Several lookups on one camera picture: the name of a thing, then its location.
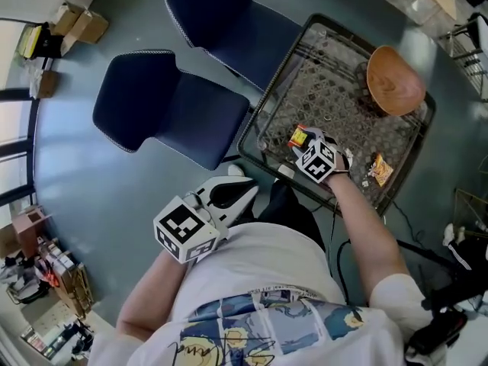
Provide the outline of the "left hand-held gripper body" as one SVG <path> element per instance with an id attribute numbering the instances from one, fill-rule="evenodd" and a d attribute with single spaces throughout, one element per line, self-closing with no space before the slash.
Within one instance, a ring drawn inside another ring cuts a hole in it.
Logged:
<path id="1" fill-rule="evenodd" d="M 237 195 L 209 178 L 196 191 L 174 197 L 153 221 L 156 240 L 184 264 L 209 255 L 228 237 L 238 213 Z"/>

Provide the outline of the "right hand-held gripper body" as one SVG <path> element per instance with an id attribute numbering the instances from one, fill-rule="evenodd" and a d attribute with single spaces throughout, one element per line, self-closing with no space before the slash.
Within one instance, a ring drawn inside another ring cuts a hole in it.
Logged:
<path id="1" fill-rule="evenodd" d="M 296 166 L 317 184 L 331 175 L 349 173 L 351 161 L 334 138 L 324 136 L 324 141 L 311 140 L 307 148 L 301 149 L 304 154 L 297 158 Z"/>

